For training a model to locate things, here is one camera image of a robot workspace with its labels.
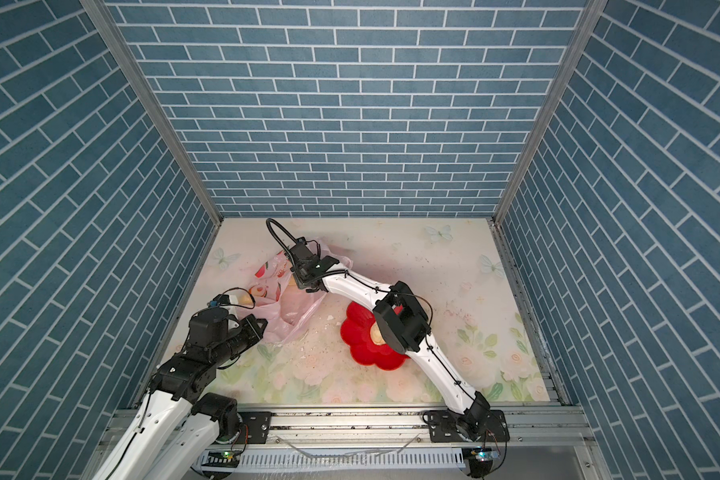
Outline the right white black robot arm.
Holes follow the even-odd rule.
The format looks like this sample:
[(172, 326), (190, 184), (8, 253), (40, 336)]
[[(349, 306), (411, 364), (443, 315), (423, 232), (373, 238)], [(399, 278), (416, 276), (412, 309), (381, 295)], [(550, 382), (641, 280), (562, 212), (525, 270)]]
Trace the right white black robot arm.
[(304, 256), (288, 253), (286, 257), (300, 289), (341, 295), (373, 313), (386, 344), (410, 358), (437, 388), (460, 437), (467, 441), (509, 440), (506, 421), (440, 349), (432, 334), (430, 315), (407, 284), (371, 280), (334, 257), (321, 258), (310, 251)]

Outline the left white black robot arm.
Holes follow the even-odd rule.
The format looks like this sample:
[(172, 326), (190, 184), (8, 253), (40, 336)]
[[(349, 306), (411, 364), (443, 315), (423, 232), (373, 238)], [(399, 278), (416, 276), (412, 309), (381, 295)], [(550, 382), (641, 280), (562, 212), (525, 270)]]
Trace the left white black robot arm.
[(237, 401), (205, 388), (219, 367), (256, 346), (265, 319), (241, 320), (212, 307), (190, 321), (187, 343), (149, 382), (136, 415), (96, 479), (181, 479), (217, 440), (240, 439), (248, 429)]

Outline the pink plastic bag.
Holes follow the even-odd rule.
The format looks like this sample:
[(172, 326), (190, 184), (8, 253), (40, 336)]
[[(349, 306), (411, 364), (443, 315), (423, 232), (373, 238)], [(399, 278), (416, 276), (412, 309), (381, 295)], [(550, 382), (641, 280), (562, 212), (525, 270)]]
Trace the pink plastic bag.
[(323, 291), (299, 289), (291, 267), (280, 251), (260, 266), (246, 293), (233, 291), (240, 312), (250, 311), (257, 319), (267, 321), (263, 334), (266, 343), (283, 344), (298, 338), (327, 296)]

